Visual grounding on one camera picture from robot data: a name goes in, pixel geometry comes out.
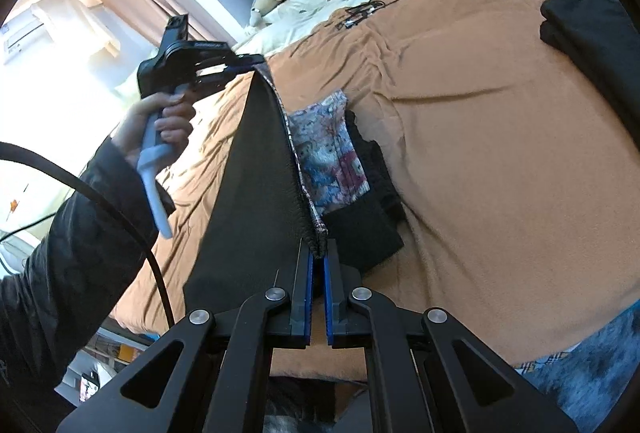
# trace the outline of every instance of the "person's arm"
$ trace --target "person's arm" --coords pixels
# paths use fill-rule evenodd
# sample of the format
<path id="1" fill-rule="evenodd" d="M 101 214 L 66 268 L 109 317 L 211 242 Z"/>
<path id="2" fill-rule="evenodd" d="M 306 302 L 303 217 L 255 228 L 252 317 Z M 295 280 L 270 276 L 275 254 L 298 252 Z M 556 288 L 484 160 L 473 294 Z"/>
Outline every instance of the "person's arm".
<path id="1" fill-rule="evenodd" d="M 98 149 L 81 178 L 122 212 L 152 245 L 158 232 L 133 166 L 150 113 L 165 108 L 156 127 L 174 144 L 175 160 L 191 132 L 193 106 L 156 94 L 137 103 L 113 139 Z M 24 273 L 0 281 L 0 377 L 9 386 L 33 381 L 57 386 L 145 260 L 140 246 L 103 210 L 73 194 Z"/>

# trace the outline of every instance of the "metal screw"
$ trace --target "metal screw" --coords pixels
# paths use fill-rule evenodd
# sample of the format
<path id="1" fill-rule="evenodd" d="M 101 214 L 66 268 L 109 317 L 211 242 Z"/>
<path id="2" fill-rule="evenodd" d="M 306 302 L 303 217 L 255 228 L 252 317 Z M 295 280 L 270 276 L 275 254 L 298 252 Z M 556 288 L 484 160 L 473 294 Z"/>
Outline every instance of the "metal screw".
<path id="1" fill-rule="evenodd" d="M 281 299 L 284 299 L 284 296 L 286 295 L 287 293 L 280 287 L 270 288 L 267 292 L 264 293 L 264 296 L 269 301 L 280 301 Z"/>
<path id="2" fill-rule="evenodd" d="M 357 299 L 358 301 L 366 301 L 372 296 L 372 293 L 366 287 L 358 287 L 353 289 L 353 291 L 351 292 L 351 295 L 353 296 L 354 299 Z"/>
<path id="3" fill-rule="evenodd" d="M 189 314 L 189 320 L 194 325 L 203 325 L 209 321 L 209 313 L 206 310 L 194 310 Z"/>
<path id="4" fill-rule="evenodd" d="M 447 313 L 440 308 L 432 308 L 427 312 L 427 319 L 432 323 L 444 323 L 447 320 Z"/>

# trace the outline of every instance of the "plaid fabric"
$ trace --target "plaid fabric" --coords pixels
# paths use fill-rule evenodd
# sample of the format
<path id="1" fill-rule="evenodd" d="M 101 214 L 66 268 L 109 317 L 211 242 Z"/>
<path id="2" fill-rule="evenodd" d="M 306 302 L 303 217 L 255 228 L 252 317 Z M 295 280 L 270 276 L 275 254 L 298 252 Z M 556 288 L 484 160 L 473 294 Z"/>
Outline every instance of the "plaid fabric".
<path id="1" fill-rule="evenodd" d="M 573 352 L 578 345 L 572 346 L 571 348 L 566 350 L 562 350 L 562 352 L 553 353 L 552 355 L 547 355 L 546 357 L 540 357 L 535 361 L 529 361 L 528 363 L 522 363 L 521 365 L 514 365 L 513 368 L 521 375 L 524 373 L 530 373 L 535 369 L 552 365 L 554 362 L 559 361 L 560 359 L 564 359 L 567 355 Z"/>

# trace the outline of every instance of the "hand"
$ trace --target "hand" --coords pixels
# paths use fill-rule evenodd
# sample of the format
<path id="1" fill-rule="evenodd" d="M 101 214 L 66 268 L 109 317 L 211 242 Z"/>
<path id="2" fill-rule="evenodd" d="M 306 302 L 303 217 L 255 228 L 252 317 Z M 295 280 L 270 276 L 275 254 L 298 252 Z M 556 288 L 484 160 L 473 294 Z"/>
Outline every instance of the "hand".
<path id="1" fill-rule="evenodd" d="M 149 115 L 162 110 L 162 118 L 156 120 L 156 130 L 167 144 L 175 149 L 175 154 L 166 164 L 173 164 L 189 143 L 193 126 L 189 122 L 195 115 L 191 92 L 179 95 L 154 93 L 135 103 L 116 129 L 111 142 L 120 150 L 125 160 L 133 168 L 138 165 L 140 145 Z"/>

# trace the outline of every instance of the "patterned cloth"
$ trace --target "patterned cloth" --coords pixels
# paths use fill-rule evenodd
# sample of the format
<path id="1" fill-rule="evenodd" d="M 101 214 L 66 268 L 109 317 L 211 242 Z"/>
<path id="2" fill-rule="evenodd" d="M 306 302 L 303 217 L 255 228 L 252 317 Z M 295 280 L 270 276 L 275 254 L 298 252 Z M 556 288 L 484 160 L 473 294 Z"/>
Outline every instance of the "patterned cloth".
<path id="1" fill-rule="evenodd" d="M 369 191 L 347 132 L 346 106 L 347 98 L 338 90 L 289 115 L 304 183 L 320 215 L 353 204 Z"/>
<path id="2" fill-rule="evenodd" d="M 566 350 L 562 350 L 562 352 L 556 352 L 556 353 L 553 353 L 552 355 L 545 355 L 544 357 L 540 357 L 535 361 L 529 361 L 528 363 L 515 365 L 513 366 L 513 368 L 515 369 L 515 371 L 517 371 L 521 375 L 524 373 L 531 373 L 535 369 L 542 368 L 543 366 L 552 365 L 554 362 L 559 361 L 560 359 L 564 359 L 567 355 L 573 352 L 579 345 L 580 343 Z"/>

